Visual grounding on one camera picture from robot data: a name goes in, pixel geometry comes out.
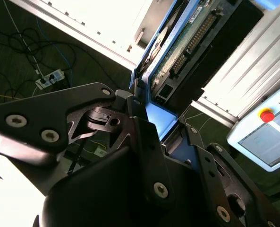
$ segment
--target blue panel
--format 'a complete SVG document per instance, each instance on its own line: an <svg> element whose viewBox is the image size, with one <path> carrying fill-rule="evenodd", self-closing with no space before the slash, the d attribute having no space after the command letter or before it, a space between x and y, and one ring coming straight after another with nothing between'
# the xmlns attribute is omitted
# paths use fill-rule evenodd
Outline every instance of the blue panel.
<svg viewBox="0 0 280 227"><path fill-rule="evenodd" d="M280 5L280 0L255 0L258 4L268 10L274 10Z"/></svg>
<svg viewBox="0 0 280 227"><path fill-rule="evenodd" d="M150 122L154 123L159 138L163 139L164 136L168 133L168 131L173 127L173 125L177 122L178 118L175 114L170 113L169 111L165 110L164 108L154 104L151 101L151 94L150 94L150 80L149 78L154 74L157 67L160 65L161 61L164 59L165 55L175 42L178 35L181 33L183 28L185 27L186 23L189 21L191 15L193 14L199 0L190 0L186 9L182 13L180 19L177 21L176 25L172 29L170 35L168 36L167 40L165 41L163 47L161 48L160 52L148 67L147 71L142 76L142 80L147 84L147 105L146 111L148 115L148 119Z"/></svg>

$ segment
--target white cable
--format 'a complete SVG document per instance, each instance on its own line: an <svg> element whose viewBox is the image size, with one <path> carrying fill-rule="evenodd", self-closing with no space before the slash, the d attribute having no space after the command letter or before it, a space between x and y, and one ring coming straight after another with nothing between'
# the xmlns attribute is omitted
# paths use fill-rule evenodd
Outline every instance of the white cable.
<svg viewBox="0 0 280 227"><path fill-rule="evenodd" d="M202 114L203 114L203 113L199 113L199 114L194 115L194 116L192 116L192 117L187 117L187 118L185 118L185 120L188 120L188 119L191 119L191 118L194 118L194 117L200 116L200 115L202 115Z"/></svg>
<svg viewBox="0 0 280 227"><path fill-rule="evenodd" d="M91 154L96 155L94 152L90 152L90 151L86 150L85 148L83 148L83 150L85 150L85 151L88 152L88 153L91 153Z"/></svg>
<svg viewBox="0 0 280 227"><path fill-rule="evenodd" d="M36 90L37 90L38 87L35 87L34 91L33 91L33 94L32 94L32 97L34 96Z"/></svg>
<svg viewBox="0 0 280 227"><path fill-rule="evenodd" d="M211 117L209 117L205 122L204 122L204 124L201 126L201 128L199 129L199 131L198 132L200 132L201 131L201 129L204 127L204 125L209 121L211 119Z"/></svg>
<svg viewBox="0 0 280 227"><path fill-rule="evenodd" d="M9 9L8 9L8 6L7 6L7 4L6 4L6 1L3 0L3 3L4 3L4 6L6 7L6 10L7 10L7 12L8 12L9 17L11 18L11 20L12 20L14 26L15 26L16 31L18 32L18 34L20 35L20 37L21 37L22 41L24 42L25 46L27 47L27 49L28 49L29 52L31 53L31 49L29 48L29 46L26 44L24 38L22 37L22 35L21 35L21 33L20 33L20 31L19 31L19 29L18 29L18 27L17 27L17 25L16 25L16 23L15 23L15 21L14 21L12 15L11 15ZM43 75L42 72L41 72L41 69L40 69L40 67L39 67L39 65L38 65L38 62L37 62L36 58L35 58L33 55L32 55L32 57L34 58L35 65L37 66L39 73L41 74L42 78L44 78L44 75Z"/></svg>

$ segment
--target screw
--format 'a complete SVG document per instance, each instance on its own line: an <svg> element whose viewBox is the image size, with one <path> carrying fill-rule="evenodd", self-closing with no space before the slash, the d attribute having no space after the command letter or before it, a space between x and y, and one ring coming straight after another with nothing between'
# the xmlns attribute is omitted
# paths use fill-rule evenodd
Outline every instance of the screw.
<svg viewBox="0 0 280 227"><path fill-rule="evenodd" d="M106 95L110 95L110 91L109 90L106 90L105 88L102 89L102 92Z"/></svg>
<svg viewBox="0 0 280 227"><path fill-rule="evenodd" d="M134 102L137 103L138 105L141 104L141 102L139 100L135 99L135 98L134 98Z"/></svg>
<svg viewBox="0 0 280 227"><path fill-rule="evenodd" d="M215 148L217 149L217 151L219 151L220 153L223 152L223 149L219 146L215 146Z"/></svg>
<svg viewBox="0 0 280 227"><path fill-rule="evenodd" d="M191 165L191 161L190 161L190 159L187 159L187 160L185 161L185 164L187 164L187 165Z"/></svg>
<svg viewBox="0 0 280 227"><path fill-rule="evenodd" d="M216 211L224 222L230 222L230 215L225 208L218 206Z"/></svg>
<svg viewBox="0 0 280 227"><path fill-rule="evenodd" d="M197 134L197 130L195 128L190 128L191 132L193 132L194 134Z"/></svg>
<svg viewBox="0 0 280 227"><path fill-rule="evenodd" d="M153 185L153 189L154 189L154 192L159 196L161 197L162 199L165 199L167 198L168 196L168 190L167 188L165 187L165 185L163 185L162 183L160 182L157 182Z"/></svg>
<svg viewBox="0 0 280 227"><path fill-rule="evenodd" d="M24 116L13 114L6 117L6 123L14 128L21 128L27 124L27 120Z"/></svg>
<svg viewBox="0 0 280 227"><path fill-rule="evenodd" d="M271 221L268 221L268 225L269 225L270 227L276 227L276 226L274 225L274 223L271 222Z"/></svg>
<svg viewBox="0 0 280 227"><path fill-rule="evenodd" d="M41 132L41 138L48 143L54 143L59 140L59 134L54 130L47 129Z"/></svg>

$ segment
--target display screen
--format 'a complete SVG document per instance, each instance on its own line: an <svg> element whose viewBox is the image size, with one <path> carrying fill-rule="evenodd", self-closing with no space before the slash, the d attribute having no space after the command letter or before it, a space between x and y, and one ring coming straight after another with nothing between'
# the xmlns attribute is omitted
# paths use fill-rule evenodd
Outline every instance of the display screen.
<svg viewBox="0 0 280 227"><path fill-rule="evenodd" d="M280 112L238 142L269 166L280 162Z"/></svg>

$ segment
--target circuit board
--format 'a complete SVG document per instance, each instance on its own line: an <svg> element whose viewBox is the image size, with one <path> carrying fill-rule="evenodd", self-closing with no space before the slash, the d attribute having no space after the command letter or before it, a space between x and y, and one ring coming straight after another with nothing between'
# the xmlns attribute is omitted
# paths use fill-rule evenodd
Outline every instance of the circuit board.
<svg viewBox="0 0 280 227"><path fill-rule="evenodd" d="M217 15L214 12L217 10L220 1L204 0L197 6L189 22L151 77L152 96L161 88L170 72L178 74L187 58L191 56L192 51L216 20Z"/></svg>

